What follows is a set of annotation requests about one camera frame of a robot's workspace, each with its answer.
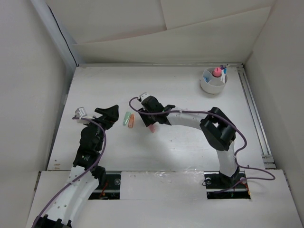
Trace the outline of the green highlighter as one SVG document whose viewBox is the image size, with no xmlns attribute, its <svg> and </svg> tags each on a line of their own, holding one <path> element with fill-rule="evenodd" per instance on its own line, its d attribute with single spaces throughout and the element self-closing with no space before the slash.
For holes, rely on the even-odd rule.
<svg viewBox="0 0 304 228">
<path fill-rule="evenodd" d="M 126 126 L 129 123 L 131 112 L 126 112 L 123 119 L 123 126 Z"/>
</svg>

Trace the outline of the pink highlighter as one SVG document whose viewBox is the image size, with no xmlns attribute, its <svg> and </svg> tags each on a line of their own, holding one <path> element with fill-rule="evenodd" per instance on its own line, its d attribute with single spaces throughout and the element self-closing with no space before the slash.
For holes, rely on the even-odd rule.
<svg viewBox="0 0 304 228">
<path fill-rule="evenodd" d="M 154 127 L 153 125 L 150 125 L 150 126 L 149 126 L 149 129 L 150 129 L 150 131 L 151 131 L 152 133 L 155 132 L 155 127 Z"/>
</svg>

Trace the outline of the orange highlighter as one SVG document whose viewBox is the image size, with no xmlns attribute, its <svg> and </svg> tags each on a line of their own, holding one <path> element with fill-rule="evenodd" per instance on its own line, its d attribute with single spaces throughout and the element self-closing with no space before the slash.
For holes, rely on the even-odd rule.
<svg viewBox="0 0 304 228">
<path fill-rule="evenodd" d="M 131 114 L 128 122 L 128 127 L 133 128 L 133 126 L 134 126 L 134 114 Z"/>
</svg>

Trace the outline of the pink cap small bottle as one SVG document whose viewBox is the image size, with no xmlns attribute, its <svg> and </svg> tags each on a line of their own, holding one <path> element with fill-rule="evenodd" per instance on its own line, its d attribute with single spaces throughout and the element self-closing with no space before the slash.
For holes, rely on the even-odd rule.
<svg viewBox="0 0 304 228">
<path fill-rule="evenodd" d="M 212 71 L 212 75 L 213 75 L 214 77 L 221 77 L 221 75 L 222 75 L 222 70 L 221 70 L 221 68 L 220 68 L 220 67 L 215 68 L 215 69 Z"/>
</svg>

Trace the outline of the purple cap white marker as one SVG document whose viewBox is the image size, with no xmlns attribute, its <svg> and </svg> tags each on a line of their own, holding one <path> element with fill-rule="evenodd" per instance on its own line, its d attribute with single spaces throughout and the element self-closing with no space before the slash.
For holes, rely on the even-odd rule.
<svg viewBox="0 0 304 228">
<path fill-rule="evenodd" d="M 221 80 L 222 80 L 223 83 L 225 83 L 226 76 L 223 73 L 223 65 L 220 65 L 220 68 L 221 68 Z"/>
</svg>

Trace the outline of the blue cap white marker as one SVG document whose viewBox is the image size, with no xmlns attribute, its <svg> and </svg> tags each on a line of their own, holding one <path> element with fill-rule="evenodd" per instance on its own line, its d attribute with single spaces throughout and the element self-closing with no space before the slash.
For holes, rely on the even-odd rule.
<svg viewBox="0 0 304 228">
<path fill-rule="evenodd" d="M 226 64 L 226 65 L 223 66 L 223 73 L 224 73 L 224 75 L 227 74 L 227 68 L 228 68 L 229 66 L 230 66 L 230 64 Z"/>
</svg>

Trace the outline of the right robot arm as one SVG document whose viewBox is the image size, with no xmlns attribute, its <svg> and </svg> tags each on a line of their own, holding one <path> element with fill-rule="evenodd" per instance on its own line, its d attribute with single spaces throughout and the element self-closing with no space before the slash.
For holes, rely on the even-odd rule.
<svg viewBox="0 0 304 228">
<path fill-rule="evenodd" d="M 141 94 L 138 100 L 142 105 L 138 112 L 147 127 L 159 123 L 201 130 L 209 145 L 217 152 L 220 183 L 225 187 L 236 183 L 239 168 L 234 158 L 235 125 L 218 107 L 213 107 L 206 113 L 193 113 L 174 105 L 163 106 L 147 93 Z"/>
</svg>

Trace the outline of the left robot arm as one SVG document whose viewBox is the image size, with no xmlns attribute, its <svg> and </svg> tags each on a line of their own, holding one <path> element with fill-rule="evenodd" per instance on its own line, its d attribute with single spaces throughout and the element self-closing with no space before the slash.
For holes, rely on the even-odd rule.
<svg viewBox="0 0 304 228">
<path fill-rule="evenodd" d="M 119 106 L 96 108 L 99 117 L 89 116 L 83 107 L 73 120 L 85 125 L 79 147 L 65 186 L 47 203 L 35 218 L 34 228 L 71 228 L 96 188 L 106 184 L 105 168 L 99 161 L 105 152 L 109 130 L 119 119 Z"/>
</svg>

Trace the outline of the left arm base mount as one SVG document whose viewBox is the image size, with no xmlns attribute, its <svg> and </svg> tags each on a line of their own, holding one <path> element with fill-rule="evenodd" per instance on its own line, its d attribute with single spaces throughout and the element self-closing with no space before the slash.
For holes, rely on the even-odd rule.
<svg viewBox="0 0 304 228">
<path fill-rule="evenodd" d="M 121 172 L 107 172 L 105 180 L 90 195 L 89 200 L 119 200 Z"/>
</svg>

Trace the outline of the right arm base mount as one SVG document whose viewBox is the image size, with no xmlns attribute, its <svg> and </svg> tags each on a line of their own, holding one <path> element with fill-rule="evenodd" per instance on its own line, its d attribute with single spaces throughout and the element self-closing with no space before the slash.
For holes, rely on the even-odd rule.
<svg viewBox="0 0 304 228">
<path fill-rule="evenodd" d="M 206 187 L 206 195 L 209 200 L 223 199 L 251 199 L 247 184 L 235 184 L 245 178 L 245 172 L 239 172 L 235 177 L 227 178 L 218 171 L 204 172 L 202 185 Z"/>
</svg>

